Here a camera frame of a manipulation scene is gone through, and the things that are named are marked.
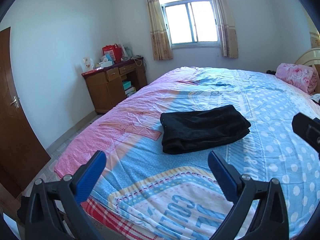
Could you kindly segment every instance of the headboard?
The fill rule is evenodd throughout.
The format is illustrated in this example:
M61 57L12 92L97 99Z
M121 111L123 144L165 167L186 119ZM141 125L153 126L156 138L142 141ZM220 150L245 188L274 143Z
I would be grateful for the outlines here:
M304 53L295 63L316 68L320 76L320 48L314 48ZM320 84L317 85L315 92L320 93Z

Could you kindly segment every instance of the blue gripper pad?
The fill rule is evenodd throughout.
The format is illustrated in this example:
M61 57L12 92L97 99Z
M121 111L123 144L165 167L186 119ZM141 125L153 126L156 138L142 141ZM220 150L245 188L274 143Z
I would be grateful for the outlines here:
M107 163L106 154L97 151L85 165L81 165L70 185L78 204L86 201Z
M236 203L239 199L239 187L242 186L240 174L234 166L227 164L221 156L213 151L208 155L208 165L226 199Z

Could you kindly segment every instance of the bed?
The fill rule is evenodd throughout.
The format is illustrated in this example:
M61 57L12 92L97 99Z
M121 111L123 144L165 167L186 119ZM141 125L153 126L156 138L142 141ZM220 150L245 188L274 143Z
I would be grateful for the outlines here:
M290 238L299 235L320 199L318 153L293 133L298 112L320 118L309 95L274 75L222 68L170 71L119 103L80 133L55 172L74 174L96 150L107 165L84 210L128 239L199 239L213 235L232 207L207 164L211 151L162 152L163 112L209 110L232 104L250 123L243 139L221 147L239 173L278 178L288 211ZM243 236L257 207L237 236Z

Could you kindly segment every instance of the desk drawer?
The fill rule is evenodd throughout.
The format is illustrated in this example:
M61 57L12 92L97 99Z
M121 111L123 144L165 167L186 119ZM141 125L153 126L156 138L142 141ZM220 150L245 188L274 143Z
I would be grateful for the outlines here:
M136 67L135 64L131 64L131 65L128 65L128 66L120 67L119 68L120 75L123 75L123 74L126 74L126 73L129 73L129 72L133 71L135 69L135 67Z
M119 69L118 69L117 67L115 67L115 68L113 68L113 69L107 70L106 75L107 75L107 77L108 77L108 81L114 80L114 79L116 79L117 77L120 77L120 75L119 75Z

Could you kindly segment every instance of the door handle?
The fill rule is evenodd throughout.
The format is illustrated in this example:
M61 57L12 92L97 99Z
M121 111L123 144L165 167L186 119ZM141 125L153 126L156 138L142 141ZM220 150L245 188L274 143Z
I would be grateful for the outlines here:
M19 102L18 102L16 96L13 97L13 102L10 104L10 106L12 106L13 104L14 104L14 106L16 107L16 109L19 108Z

